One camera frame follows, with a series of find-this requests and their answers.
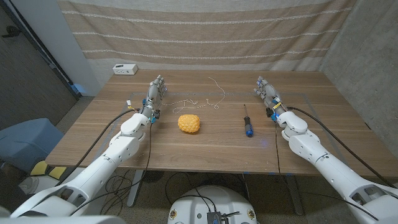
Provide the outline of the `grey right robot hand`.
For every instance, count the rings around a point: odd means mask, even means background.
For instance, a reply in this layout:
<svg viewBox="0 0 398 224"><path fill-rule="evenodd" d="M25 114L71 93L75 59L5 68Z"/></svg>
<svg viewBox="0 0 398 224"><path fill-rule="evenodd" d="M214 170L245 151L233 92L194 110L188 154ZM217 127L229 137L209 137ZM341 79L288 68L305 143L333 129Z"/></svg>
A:
<svg viewBox="0 0 398 224"><path fill-rule="evenodd" d="M258 89L254 92L261 97L266 106L266 115L273 121L287 111L283 105L279 92L262 76L257 79Z"/></svg>

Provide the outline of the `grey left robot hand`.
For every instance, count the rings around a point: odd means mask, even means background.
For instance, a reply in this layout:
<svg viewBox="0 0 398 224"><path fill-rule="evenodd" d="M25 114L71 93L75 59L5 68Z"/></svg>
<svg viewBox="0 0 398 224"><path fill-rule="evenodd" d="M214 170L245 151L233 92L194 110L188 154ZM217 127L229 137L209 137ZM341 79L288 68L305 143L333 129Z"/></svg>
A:
<svg viewBox="0 0 398 224"><path fill-rule="evenodd" d="M159 75L153 82L150 82L147 96L143 100L141 113L148 117L152 123L160 117L160 107L167 88L164 77Z"/></svg>

